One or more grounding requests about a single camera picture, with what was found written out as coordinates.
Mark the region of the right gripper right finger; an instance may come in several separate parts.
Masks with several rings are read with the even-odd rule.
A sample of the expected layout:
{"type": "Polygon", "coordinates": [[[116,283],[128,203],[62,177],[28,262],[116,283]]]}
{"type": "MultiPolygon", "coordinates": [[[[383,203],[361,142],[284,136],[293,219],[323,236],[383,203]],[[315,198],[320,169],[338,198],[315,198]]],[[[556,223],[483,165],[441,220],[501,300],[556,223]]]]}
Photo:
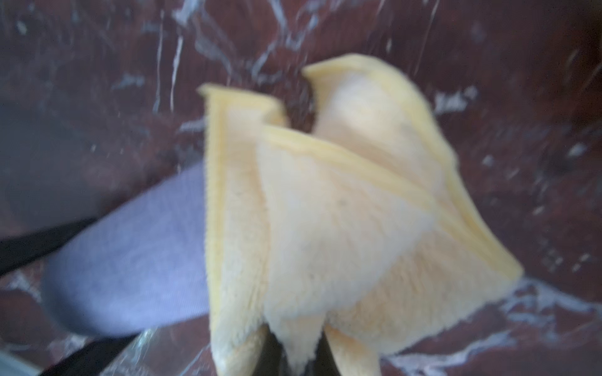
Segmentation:
{"type": "Polygon", "coordinates": [[[310,376],[340,376],[325,332],[321,334],[315,359],[307,365],[307,374],[310,376]]]}

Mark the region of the lavender eyeglass case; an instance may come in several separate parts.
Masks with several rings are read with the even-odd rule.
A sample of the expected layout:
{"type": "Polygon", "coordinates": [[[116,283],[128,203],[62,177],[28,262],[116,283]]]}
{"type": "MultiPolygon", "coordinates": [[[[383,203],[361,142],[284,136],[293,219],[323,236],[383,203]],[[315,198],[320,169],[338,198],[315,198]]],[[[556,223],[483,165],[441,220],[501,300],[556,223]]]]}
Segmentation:
{"type": "Polygon", "coordinates": [[[118,338],[209,311],[205,168],[122,205],[46,261],[42,305],[69,332],[118,338]]]}

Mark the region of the yellow microfiber cloth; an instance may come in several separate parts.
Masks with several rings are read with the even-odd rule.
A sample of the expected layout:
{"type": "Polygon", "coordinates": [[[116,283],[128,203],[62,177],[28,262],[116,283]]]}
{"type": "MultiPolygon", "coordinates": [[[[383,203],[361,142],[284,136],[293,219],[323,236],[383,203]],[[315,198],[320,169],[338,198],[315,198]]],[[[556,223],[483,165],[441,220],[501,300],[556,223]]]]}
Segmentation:
{"type": "Polygon", "coordinates": [[[326,340],[341,375],[503,299],[523,267],[481,218],[456,153],[402,72],[346,54],[303,69],[317,115],[205,83],[205,260],[213,361],[306,373],[326,340]]]}

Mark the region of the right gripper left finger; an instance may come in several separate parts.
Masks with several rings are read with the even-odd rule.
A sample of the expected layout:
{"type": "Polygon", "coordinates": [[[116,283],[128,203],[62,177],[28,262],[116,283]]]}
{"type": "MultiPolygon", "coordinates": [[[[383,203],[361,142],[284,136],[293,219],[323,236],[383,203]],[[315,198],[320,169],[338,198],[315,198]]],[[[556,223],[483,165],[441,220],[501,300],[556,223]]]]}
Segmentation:
{"type": "Polygon", "coordinates": [[[252,376],[285,376],[287,360],[282,344],[277,337],[268,332],[260,357],[257,360],[252,376]]]}

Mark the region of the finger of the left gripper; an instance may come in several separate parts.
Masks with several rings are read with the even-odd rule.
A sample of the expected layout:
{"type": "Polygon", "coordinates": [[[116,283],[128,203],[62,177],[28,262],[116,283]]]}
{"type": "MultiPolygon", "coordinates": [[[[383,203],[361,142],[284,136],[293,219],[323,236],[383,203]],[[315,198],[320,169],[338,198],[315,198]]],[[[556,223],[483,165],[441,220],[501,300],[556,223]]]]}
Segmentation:
{"type": "Polygon", "coordinates": [[[97,221],[79,219],[36,232],[1,239],[1,277],[62,248],[97,221]]]}
{"type": "Polygon", "coordinates": [[[100,375],[139,335],[93,341],[61,362],[47,368],[40,376],[100,375]]]}

